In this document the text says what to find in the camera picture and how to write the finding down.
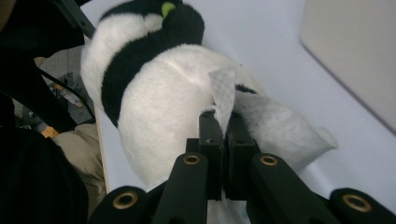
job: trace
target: brass screw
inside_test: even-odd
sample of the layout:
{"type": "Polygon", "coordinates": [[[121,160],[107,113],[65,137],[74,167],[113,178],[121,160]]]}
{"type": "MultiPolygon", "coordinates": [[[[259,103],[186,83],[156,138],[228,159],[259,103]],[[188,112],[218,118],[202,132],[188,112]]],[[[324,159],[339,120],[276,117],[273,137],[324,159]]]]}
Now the brass screw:
{"type": "Polygon", "coordinates": [[[134,206],[136,202],[137,194],[133,191],[126,191],[113,200],[113,206],[117,209],[125,209],[134,206]]]}
{"type": "Polygon", "coordinates": [[[262,156],[260,158],[260,161],[262,162],[262,164],[265,165],[271,165],[271,166],[277,165],[277,159],[272,156],[262,156]]]}
{"type": "Polygon", "coordinates": [[[343,196],[343,201],[348,205],[349,207],[358,210],[360,212],[370,212],[373,210],[373,207],[367,202],[365,199],[363,199],[361,196],[354,195],[354,194],[346,194],[343,196]]]}
{"type": "Polygon", "coordinates": [[[184,163],[188,165],[195,165],[196,163],[200,162],[200,158],[197,156],[186,156],[183,158],[184,163]]]}

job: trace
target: black fur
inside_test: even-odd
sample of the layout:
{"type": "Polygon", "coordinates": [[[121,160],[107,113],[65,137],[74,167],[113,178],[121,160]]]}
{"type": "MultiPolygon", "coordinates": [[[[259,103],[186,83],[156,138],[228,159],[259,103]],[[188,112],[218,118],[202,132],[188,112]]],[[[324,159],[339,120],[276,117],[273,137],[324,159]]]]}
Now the black fur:
{"type": "Polygon", "coordinates": [[[249,92],[252,94],[257,94],[256,91],[252,90],[251,88],[246,87],[244,84],[236,84],[235,89],[237,91],[242,91],[242,92],[249,92]]]}
{"type": "Polygon", "coordinates": [[[150,13],[162,15],[161,8],[164,2],[173,3],[175,6],[182,3],[180,0],[134,0],[111,8],[102,16],[100,20],[103,20],[111,15],[124,13],[134,13],[142,16],[146,16],[150,13]]]}
{"type": "Polygon", "coordinates": [[[102,104],[118,127],[122,95],[141,67],[167,49],[181,44],[201,45],[204,21],[192,7],[178,5],[163,21],[163,28],[128,43],[111,61],[102,83],[102,104]]]}

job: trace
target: black cable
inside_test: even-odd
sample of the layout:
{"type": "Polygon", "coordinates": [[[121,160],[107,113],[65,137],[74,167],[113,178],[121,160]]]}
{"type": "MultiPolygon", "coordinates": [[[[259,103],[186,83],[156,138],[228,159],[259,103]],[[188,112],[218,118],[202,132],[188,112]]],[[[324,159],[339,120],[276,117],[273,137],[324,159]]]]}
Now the black cable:
{"type": "Polygon", "coordinates": [[[90,114],[91,118],[93,120],[95,120],[95,115],[92,113],[90,107],[88,106],[87,102],[73,89],[71,89],[69,86],[65,85],[62,81],[58,80],[57,78],[51,76],[50,74],[46,73],[45,71],[41,70],[40,68],[38,68],[38,72],[41,74],[41,76],[46,77],[47,79],[53,81],[56,84],[59,84],[60,86],[62,86],[63,88],[67,89],[68,91],[71,91],[73,94],[75,94],[78,99],[85,105],[85,107],[88,110],[88,113],[90,114]]]}

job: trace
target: plush toy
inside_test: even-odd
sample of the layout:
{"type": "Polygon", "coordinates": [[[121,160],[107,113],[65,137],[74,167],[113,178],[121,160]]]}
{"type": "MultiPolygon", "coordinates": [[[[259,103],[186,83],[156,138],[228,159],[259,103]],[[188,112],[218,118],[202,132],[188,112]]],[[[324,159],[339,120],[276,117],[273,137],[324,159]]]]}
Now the plush toy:
{"type": "Polygon", "coordinates": [[[82,54],[88,94],[120,132],[129,163],[151,190],[170,175],[198,118],[215,110],[225,132],[239,113],[262,151],[295,169],[335,147],[270,99],[240,63],[201,46],[205,24],[177,0],[134,0],[110,9],[82,54]]]}

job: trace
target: white table surface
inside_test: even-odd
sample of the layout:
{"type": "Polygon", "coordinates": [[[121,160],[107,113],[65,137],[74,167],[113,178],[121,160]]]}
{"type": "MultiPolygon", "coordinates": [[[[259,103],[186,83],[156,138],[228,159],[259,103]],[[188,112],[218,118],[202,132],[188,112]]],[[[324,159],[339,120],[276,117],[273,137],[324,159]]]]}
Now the white table surface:
{"type": "MultiPolygon", "coordinates": [[[[204,45],[246,67],[268,95],[328,129],[339,148],[300,178],[329,197],[333,189],[361,190],[396,213],[396,136],[359,104],[300,43],[304,0],[190,0],[205,20],[204,45]]],[[[83,10],[96,24],[114,1],[92,0],[83,10]]],[[[107,190],[142,186],[129,167],[117,129],[97,111],[107,190]]]]}

